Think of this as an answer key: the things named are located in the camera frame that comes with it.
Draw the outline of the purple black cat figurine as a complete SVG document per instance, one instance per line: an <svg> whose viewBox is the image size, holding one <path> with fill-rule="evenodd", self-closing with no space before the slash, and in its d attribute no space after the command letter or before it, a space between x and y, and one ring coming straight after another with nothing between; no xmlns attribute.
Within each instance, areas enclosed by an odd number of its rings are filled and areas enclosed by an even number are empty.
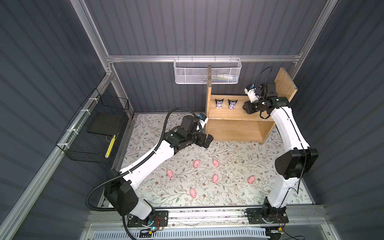
<svg viewBox="0 0 384 240"><path fill-rule="evenodd" d="M221 109L223 107L224 99L215 99L216 109Z"/></svg>
<svg viewBox="0 0 384 240"><path fill-rule="evenodd" d="M229 110L234 110L236 108L237 102L238 100L228 100Z"/></svg>

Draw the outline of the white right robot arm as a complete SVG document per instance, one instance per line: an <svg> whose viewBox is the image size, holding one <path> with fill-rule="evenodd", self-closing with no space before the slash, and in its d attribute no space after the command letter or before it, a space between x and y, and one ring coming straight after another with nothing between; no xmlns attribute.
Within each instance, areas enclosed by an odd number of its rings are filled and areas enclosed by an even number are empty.
<svg viewBox="0 0 384 240"><path fill-rule="evenodd" d="M275 222L284 216L290 192L300 189L302 177L310 170L319 152L311 148L301 134L286 97L278 97L268 84L259 87L250 84L245 93L249 98L243 105L245 112L248 115L266 113L267 118L274 120L284 144L284 154L275 160L279 176L261 210L264 220Z"/></svg>

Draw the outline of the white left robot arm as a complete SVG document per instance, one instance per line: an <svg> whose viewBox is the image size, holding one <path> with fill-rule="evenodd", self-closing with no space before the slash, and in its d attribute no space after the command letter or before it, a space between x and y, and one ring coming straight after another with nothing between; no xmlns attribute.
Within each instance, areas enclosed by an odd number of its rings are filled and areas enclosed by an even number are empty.
<svg viewBox="0 0 384 240"><path fill-rule="evenodd" d="M104 194L113 208L123 216L134 216L150 225L155 218L154 208L140 199L136 189L159 165L172 158L180 150L190 146L208 148L213 141L212 135L204 133L209 118L200 114L198 117L187 115L182 123L170 131L164 132L159 143L137 161L121 169L123 175L105 186Z"/></svg>

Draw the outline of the wooden shelf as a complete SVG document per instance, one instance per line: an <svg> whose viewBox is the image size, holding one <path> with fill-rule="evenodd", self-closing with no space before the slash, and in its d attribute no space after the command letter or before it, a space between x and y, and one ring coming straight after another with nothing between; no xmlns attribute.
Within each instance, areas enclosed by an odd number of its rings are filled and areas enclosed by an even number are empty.
<svg viewBox="0 0 384 240"><path fill-rule="evenodd" d="M223 107L216 109L215 99L224 99ZM238 100L236 108L229 110L228 100ZM263 112L248 115L243 104L247 95L213 95L212 87L207 87L206 115L209 118L205 131L218 141L263 143L275 127L275 122Z"/></svg>

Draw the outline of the pink pig toy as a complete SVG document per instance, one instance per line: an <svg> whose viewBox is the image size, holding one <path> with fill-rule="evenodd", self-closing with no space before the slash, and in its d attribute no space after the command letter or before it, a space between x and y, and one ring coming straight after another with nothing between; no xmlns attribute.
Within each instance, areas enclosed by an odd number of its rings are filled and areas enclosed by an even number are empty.
<svg viewBox="0 0 384 240"><path fill-rule="evenodd" d="M196 160L193 164L194 168L198 168L200 165L200 161L199 160Z"/></svg>
<svg viewBox="0 0 384 240"><path fill-rule="evenodd" d="M250 176L249 178L248 178L248 183L249 184L253 184L255 182L255 177L254 176Z"/></svg>
<svg viewBox="0 0 384 240"><path fill-rule="evenodd" d="M213 160L213 165L218 168L220 166L220 163L217 160Z"/></svg>
<svg viewBox="0 0 384 240"><path fill-rule="evenodd" d="M168 175L169 178L172 178L174 176L173 171L172 170L167 170L167 175Z"/></svg>
<svg viewBox="0 0 384 240"><path fill-rule="evenodd" d="M197 192L195 189L190 189L190 195L193 199L195 199L197 197Z"/></svg>
<svg viewBox="0 0 384 240"><path fill-rule="evenodd" d="M213 179L212 179L212 182L216 184L218 181L219 181L218 175L214 175Z"/></svg>

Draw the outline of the items in mesh basket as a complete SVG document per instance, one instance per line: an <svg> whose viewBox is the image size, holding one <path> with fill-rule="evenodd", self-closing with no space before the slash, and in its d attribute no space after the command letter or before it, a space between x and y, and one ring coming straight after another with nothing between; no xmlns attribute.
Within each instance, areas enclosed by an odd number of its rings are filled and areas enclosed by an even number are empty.
<svg viewBox="0 0 384 240"><path fill-rule="evenodd" d="M212 84L237 84L238 78L237 75L212 75L211 81Z"/></svg>

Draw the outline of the yellow marker pen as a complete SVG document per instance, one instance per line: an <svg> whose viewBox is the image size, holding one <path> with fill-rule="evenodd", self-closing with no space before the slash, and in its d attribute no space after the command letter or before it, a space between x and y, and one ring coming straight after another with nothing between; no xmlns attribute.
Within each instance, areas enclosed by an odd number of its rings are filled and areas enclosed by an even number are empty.
<svg viewBox="0 0 384 240"><path fill-rule="evenodd" d="M105 154L105 158L108 159L111 155L111 152L113 150L113 147L114 147L114 144L115 144L115 141L116 141L116 135L113 135L113 137L111 138L110 140L110 143L109 143L109 146L107 148L107 151L106 151L106 154Z"/></svg>

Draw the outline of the white vented cover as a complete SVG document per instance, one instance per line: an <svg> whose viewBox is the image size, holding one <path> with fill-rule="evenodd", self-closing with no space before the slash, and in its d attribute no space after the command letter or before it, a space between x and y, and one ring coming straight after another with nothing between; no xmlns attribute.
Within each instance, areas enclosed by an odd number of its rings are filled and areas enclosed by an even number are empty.
<svg viewBox="0 0 384 240"><path fill-rule="evenodd" d="M199 240L199 239L240 239L257 238L269 240L267 232L263 228L241 227L241 228L201 228L201 229L165 229L150 236L144 236L139 230L130 231L136 240Z"/></svg>

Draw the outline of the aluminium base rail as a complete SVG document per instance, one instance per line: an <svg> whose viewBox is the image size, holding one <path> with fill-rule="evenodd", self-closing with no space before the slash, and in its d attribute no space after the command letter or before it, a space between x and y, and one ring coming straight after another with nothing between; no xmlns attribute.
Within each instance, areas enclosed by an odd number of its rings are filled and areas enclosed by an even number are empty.
<svg viewBox="0 0 384 240"><path fill-rule="evenodd" d="M241 207L203 207L203 208L156 208L168 212L168 228L215 228L215 227L272 227L279 226L271 220L249 220L246 213L249 206ZM322 205L290 205L286 215L289 222L286 227L304 225L330 225L331 219ZM123 226L122 217L117 212L91 212L86 227L110 227L119 229Z"/></svg>

